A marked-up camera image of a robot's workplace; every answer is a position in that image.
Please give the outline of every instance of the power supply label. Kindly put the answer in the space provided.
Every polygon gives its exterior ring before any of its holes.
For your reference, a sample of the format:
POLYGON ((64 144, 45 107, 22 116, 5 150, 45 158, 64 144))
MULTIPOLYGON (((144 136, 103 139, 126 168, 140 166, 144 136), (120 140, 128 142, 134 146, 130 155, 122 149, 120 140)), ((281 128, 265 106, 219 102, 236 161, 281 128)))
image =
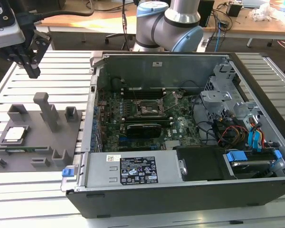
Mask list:
POLYGON ((120 182, 122 185, 158 183, 155 157, 121 158, 120 182))

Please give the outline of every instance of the aluminum extrusion table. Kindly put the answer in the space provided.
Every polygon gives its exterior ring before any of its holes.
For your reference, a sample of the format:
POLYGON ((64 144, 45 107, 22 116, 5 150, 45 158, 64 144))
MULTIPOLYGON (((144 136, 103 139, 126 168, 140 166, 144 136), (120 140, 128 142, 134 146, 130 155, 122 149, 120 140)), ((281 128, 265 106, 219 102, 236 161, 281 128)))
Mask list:
MULTIPOLYGON (((259 54, 238 55, 285 118, 284 74, 270 59, 259 54)), ((49 102, 58 110, 71 105, 85 111, 91 77, 89 57, 89 51, 48 51, 40 64, 42 73, 38 79, 29 79, 24 69, 13 64, 0 84, 0 134, 9 120, 10 105, 21 101, 27 110, 38 110, 32 99, 39 91, 48 92, 49 102)), ((83 129, 84 119, 85 113, 80 129, 83 129)), ((80 131, 77 154, 81 137, 80 131)), ((78 158, 79 155, 75 155, 73 163, 77 163, 78 158)), ((285 228, 285 196, 258 207, 85 219, 61 192, 61 179, 61 172, 0 173, 0 228, 285 228), (244 224, 231 225, 230 221, 234 220, 244 224)))

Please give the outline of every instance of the motherboard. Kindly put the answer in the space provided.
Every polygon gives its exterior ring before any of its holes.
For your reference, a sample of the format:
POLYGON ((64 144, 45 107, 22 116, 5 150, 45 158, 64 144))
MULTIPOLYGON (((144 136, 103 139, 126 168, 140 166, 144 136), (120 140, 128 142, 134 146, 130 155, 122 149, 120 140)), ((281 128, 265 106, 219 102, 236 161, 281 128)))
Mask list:
POLYGON ((171 150, 201 144, 184 91, 99 91, 103 152, 171 150))

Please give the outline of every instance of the desk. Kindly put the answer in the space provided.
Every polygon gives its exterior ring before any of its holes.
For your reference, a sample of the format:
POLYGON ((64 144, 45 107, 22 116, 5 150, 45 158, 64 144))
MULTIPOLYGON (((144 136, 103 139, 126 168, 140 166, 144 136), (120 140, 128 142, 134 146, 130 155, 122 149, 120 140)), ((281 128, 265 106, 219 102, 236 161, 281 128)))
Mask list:
MULTIPOLYGON (((216 0, 214 8, 225 0, 216 0)), ((67 0, 66 10, 87 10, 84 3, 79 0, 67 0)), ((109 9, 119 6, 116 2, 97 2, 97 9, 109 9)), ((126 6, 128 34, 136 33, 136 6, 126 6)), ((242 9, 237 18, 232 18, 233 27, 226 33, 226 37, 231 38, 263 38, 263 39, 285 39, 285 25, 282 22, 272 19, 269 21, 254 22, 249 16, 251 9, 242 9)), ((218 13, 220 19, 229 20, 223 14, 218 13)), ((38 26, 40 31, 53 32, 103 32, 103 33, 123 33, 121 12, 103 13, 95 12, 90 17, 78 17, 61 15, 45 19, 38 26)), ((210 17, 209 24, 204 28, 204 37, 208 38, 215 30, 214 18, 210 17)))

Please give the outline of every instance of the floor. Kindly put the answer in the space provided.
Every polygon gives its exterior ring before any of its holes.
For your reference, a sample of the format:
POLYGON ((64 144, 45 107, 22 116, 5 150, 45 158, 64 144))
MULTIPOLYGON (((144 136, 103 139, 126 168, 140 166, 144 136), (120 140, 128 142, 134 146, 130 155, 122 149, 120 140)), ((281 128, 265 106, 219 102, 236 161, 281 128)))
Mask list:
MULTIPOLYGON (((120 50, 124 37, 115 37, 110 39, 109 44, 105 44, 105 36, 107 34, 101 33, 88 33, 86 34, 86 42, 81 42, 82 33, 66 33, 54 32, 53 40, 56 50, 120 50)), ((219 51, 222 52, 259 52, 266 53, 277 66, 285 69, 285 48, 281 47, 277 42, 274 42, 272 47, 267 47, 269 40, 254 39, 251 43, 251 47, 247 47, 246 43, 248 39, 241 38, 226 38, 222 43, 219 51)), ((129 41, 129 46, 134 45, 134 40, 129 41)), ((207 47, 206 51, 214 51, 216 43, 213 41, 207 47)), ((0 58, 0 81, 4 77, 10 62, 0 58)))

